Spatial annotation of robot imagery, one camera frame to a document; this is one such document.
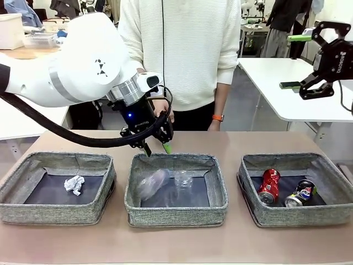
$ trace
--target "white container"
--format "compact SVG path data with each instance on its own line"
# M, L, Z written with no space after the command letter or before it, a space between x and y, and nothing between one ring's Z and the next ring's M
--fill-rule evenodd
M0 49L14 50L23 46L21 14L0 15Z
M43 26L46 32L57 33L59 30L67 32L69 18L50 18L43 20Z
M23 42L26 48L54 48L56 47L56 34L32 33L26 35Z

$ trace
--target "storage box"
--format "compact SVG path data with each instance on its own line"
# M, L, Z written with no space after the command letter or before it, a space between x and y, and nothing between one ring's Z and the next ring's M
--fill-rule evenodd
M56 47L56 34L53 33L31 33L25 36L24 46L26 48L49 49Z
M137 192L138 184L161 168L170 170L170 178L180 171L186 171L186 174L192 176L193 182L197 183L195 189L197 189L198 198L202 200L198 205L203 206L152 207L152 203L142 203ZM136 155L132 160L125 191L125 207L129 214L129 224L132 226L222 225L228 207L228 197L217 159L209 155L185 153L153 154L151 157L143 154Z
M70 18L49 18L43 20L43 26L48 33L57 33L59 30L67 32Z
M23 46L24 30L21 14L0 15L0 49L14 50Z
M76 175L85 179L79 196L63 186ZM0 219L10 224L95 224L114 189L115 177L108 155L31 153L0 187Z
M278 170L281 175L280 202L273 206L260 201L258 187L255 187L264 171L270 168ZM302 179L312 181L318 194L306 206L284 207L284 199L292 194ZM246 155L239 169L239 182L259 226L319 226L350 221L353 186L329 159L319 154Z

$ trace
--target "white desk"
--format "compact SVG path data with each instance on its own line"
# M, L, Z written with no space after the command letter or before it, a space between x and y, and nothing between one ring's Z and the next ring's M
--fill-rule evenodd
M239 52L239 58L243 57L243 52L244 52L244 47L245 47L245 40L246 37L263 37L262 35L254 35L255 32L262 32L264 34L267 34L270 31L270 28L266 26L264 23L260 23L259 26L261 28L249 28L247 25L242 25L241 30L242 30L242 35L240 37L240 52Z
M267 100L278 117L290 122L305 122L317 133L316 142L325 136L331 123L353 123L353 115L340 104L340 88L337 82L334 83L335 94L328 98L303 100L291 89L280 89L280 82L302 81L313 72L313 67L305 61L241 58L239 62L260 91L260 96ZM353 92L343 86L345 106L351 108L352 101Z
M22 99L54 123L59 125L64 123L68 107L45 108L27 99ZM14 157L19 159L22 154L17 140L26 137L40 136L46 129L1 99L0 112L0 140L6 140Z

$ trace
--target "black basket bottom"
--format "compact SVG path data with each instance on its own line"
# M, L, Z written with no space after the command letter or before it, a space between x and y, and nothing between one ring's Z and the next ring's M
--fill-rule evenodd
M142 208L209 206L205 177L193 177L192 186L188 192L178 192L174 178L170 178L169 182L161 187L154 196L141 201Z
M262 177L251 177L255 190L259 190L260 186L263 182ZM286 176L281 177L279 181L279 198L277 203L268 205L269 207L285 207L285 200L288 196L290 196L293 191L296 189L299 181L306 179L305 176ZM317 193L313 196L313 198L308 201L305 206L319 206L326 205L325 201L321 198L321 196Z
M71 190L67 192L64 188L65 180L72 177L74 176L56 176L45 173L24 204L84 205L93 202L103 176L83 176L84 183L79 196L73 194Z

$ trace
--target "crushed can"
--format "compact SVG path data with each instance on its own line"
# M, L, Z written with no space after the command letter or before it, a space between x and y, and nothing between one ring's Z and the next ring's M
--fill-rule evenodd
M277 201L280 177L280 173L275 169L268 169L264 172L263 183L258 191L259 198L264 204L271 205Z
M288 208L304 206L316 194L316 186L313 182L303 179L299 181L297 188L292 195L285 200L285 205Z

